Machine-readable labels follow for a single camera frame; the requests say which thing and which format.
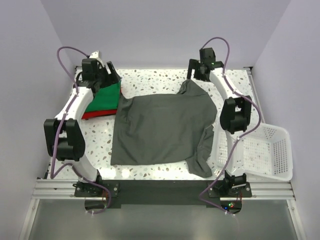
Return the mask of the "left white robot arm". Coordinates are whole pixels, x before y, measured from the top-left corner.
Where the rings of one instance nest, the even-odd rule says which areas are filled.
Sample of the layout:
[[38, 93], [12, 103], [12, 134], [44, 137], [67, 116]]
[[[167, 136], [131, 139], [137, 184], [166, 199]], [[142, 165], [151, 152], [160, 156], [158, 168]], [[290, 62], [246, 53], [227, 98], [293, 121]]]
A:
[[121, 81], [112, 62], [105, 66], [95, 58], [82, 61], [82, 79], [74, 83], [71, 95], [63, 109], [52, 119], [46, 119], [43, 127], [48, 154], [52, 157], [50, 178], [61, 171], [55, 170], [56, 161], [71, 166], [81, 182], [87, 182], [86, 191], [99, 196], [104, 184], [97, 180], [99, 171], [86, 155], [86, 141], [79, 125], [88, 105], [98, 93]]

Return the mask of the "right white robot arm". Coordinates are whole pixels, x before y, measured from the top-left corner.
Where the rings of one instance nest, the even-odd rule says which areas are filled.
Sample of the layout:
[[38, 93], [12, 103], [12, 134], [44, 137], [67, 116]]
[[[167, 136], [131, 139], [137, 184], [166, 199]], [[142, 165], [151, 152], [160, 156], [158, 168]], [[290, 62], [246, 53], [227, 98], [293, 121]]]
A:
[[251, 97], [243, 96], [237, 92], [233, 83], [223, 73], [222, 62], [190, 59], [188, 64], [187, 78], [190, 79], [192, 71], [194, 78], [205, 82], [212, 82], [222, 99], [223, 107], [219, 117], [219, 130], [224, 130], [227, 139], [228, 159], [224, 173], [223, 192], [230, 197], [235, 196], [241, 187], [247, 183], [244, 169], [244, 140], [241, 135], [246, 132], [251, 121]]

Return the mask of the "grey t-shirt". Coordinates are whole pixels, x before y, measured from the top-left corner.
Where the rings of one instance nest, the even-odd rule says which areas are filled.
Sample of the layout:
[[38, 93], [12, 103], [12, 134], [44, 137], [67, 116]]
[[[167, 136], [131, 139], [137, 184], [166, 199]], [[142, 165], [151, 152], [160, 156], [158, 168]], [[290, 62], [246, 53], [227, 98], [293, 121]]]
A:
[[157, 165], [185, 161], [188, 172], [213, 175], [208, 165], [217, 107], [194, 81], [176, 94], [120, 96], [114, 121], [110, 164]]

